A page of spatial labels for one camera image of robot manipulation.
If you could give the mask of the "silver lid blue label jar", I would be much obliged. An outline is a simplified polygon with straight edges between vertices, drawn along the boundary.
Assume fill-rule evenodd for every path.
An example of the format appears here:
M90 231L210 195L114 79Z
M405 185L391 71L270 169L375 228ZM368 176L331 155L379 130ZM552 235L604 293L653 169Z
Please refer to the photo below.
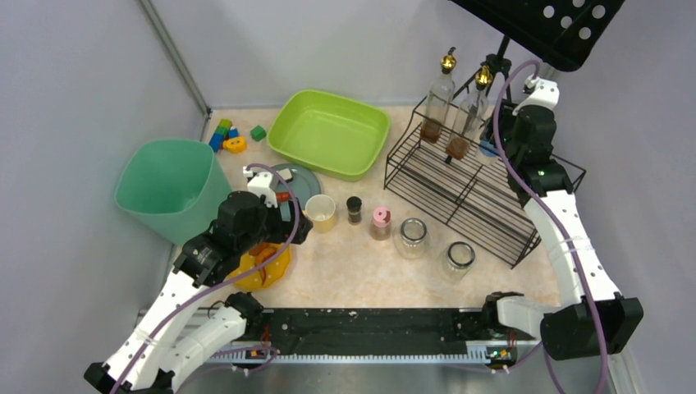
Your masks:
M478 150L476 152L476 158L483 165L494 164L498 160L499 154L495 147L495 144L491 144L487 140L481 140L478 144Z

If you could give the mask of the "gold top oil bottle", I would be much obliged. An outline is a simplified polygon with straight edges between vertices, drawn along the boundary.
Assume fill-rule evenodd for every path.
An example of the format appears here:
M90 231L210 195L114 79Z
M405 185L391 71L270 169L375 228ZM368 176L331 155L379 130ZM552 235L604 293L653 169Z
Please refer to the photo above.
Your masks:
M436 144L440 138L455 92L456 85L451 75L457 63L455 50L455 47L450 47L440 60L440 74L431 84L425 100L420 138L430 144Z
M468 153L475 132L483 124L483 116L488 110L486 91L492 81L493 76L489 65L482 65L481 69L474 75L474 88L460 102L452 133L445 149L445 163L449 164L455 159L461 160Z

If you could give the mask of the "glass jar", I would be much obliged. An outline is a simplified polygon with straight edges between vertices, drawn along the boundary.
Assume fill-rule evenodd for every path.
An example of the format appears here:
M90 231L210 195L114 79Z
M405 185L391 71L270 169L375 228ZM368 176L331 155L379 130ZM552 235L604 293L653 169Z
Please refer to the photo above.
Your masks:
M464 241L456 241L440 253L437 267L446 281L459 282L474 266L475 261L474 248Z
M407 218L392 235L397 253L404 259L418 259L428 249L428 228L419 218Z

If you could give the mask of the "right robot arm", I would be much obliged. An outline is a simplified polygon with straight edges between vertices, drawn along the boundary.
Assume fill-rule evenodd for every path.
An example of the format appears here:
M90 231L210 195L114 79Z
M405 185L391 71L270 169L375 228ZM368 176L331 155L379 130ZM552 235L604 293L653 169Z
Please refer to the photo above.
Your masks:
M546 248L561 293L558 307L518 293L501 293L497 321L539 339L554 360L600 355L604 341L610 355L622 352L643 319L638 298L626 298L609 278L581 222L574 186L566 169L552 157L556 131L552 110L526 105L514 110L505 101L499 112L505 155L515 175L508 183ZM516 181L520 176L531 189ZM598 337L590 308L602 325Z

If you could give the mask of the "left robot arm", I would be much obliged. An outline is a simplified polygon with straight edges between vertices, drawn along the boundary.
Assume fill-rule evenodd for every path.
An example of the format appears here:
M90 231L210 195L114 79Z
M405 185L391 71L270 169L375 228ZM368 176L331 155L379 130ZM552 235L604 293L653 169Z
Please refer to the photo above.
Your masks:
M243 254L263 242L300 245L312 231L300 206L291 220L249 191L234 191L217 218L187 241L162 290L133 333L107 360L92 363L85 381L100 393L175 393L217 350L245 335L261 304L241 292L191 334L181 332L208 296L240 266Z

